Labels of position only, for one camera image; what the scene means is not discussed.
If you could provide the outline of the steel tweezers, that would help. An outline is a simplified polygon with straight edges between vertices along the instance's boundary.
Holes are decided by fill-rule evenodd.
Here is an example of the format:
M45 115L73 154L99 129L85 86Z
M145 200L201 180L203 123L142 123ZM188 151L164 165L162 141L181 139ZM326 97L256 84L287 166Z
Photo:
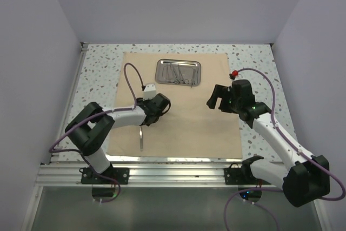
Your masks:
M143 151L143 127L139 127L139 149Z

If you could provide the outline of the beige cloth wrap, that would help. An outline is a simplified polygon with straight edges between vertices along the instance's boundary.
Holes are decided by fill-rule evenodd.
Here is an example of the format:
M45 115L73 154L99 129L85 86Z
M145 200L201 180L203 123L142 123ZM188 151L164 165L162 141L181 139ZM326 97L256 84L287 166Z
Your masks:
M198 61L201 83L196 87L157 84L157 92L171 100L171 109L151 126L143 127L143 151L139 149L139 126L113 129L107 153L118 156L194 157L241 159L238 117L209 109L206 105L216 84L229 86L229 62L223 54L124 54L144 83L155 82L160 59Z

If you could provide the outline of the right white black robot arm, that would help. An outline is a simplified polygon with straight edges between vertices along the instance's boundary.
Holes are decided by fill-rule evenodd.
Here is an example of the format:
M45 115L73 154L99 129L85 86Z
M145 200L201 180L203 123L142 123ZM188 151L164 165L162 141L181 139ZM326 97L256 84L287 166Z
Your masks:
M207 106L215 109L218 100L220 111L237 114L268 142L284 164L280 167L261 155L254 155L243 160L239 168L224 169L226 184L254 184L263 180L282 190L295 207L329 194L328 160L313 155L287 131L278 132L279 122L271 116L271 109L265 103L255 100L248 80L235 80L230 86L215 85Z

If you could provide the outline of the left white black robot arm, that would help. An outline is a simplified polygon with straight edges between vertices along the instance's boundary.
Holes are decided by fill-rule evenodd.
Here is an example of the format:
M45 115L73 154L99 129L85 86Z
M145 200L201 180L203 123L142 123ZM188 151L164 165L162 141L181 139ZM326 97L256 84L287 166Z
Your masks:
M170 106L170 100L161 93L148 100L137 98L134 108L106 110L91 102L68 124L65 133L94 169L93 177L105 184L112 179L111 163L101 148L108 133L115 128L150 126Z

